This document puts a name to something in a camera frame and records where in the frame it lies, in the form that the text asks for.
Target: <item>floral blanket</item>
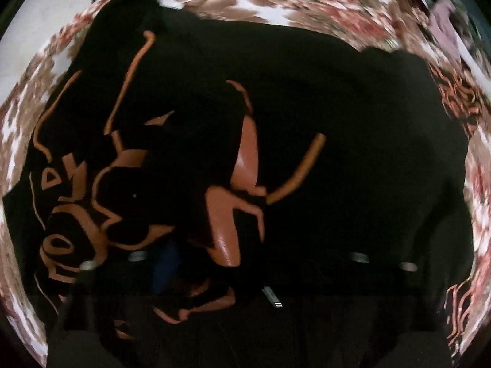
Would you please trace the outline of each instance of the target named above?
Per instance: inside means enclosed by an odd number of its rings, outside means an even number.
[[[52,90],[77,54],[95,15],[109,0],[100,0],[75,16],[34,56],[7,100],[0,104],[0,196],[18,181],[34,126]],[[294,26],[330,34],[360,50],[405,49],[434,67],[452,71],[475,86],[471,75],[454,68],[428,37],[428,11],[418,0],[160,0],[164,6],[190,10],[201,17]],[[464,195],[473,220],[475,261],[463,284],[449,284],[445,311],[453,357],[466,349],[491,310],[491,117],[484,114],[470,140]],[[31,354],[46,364],[42,323],[21,284],[12,242],[0,202],[0,302]]]

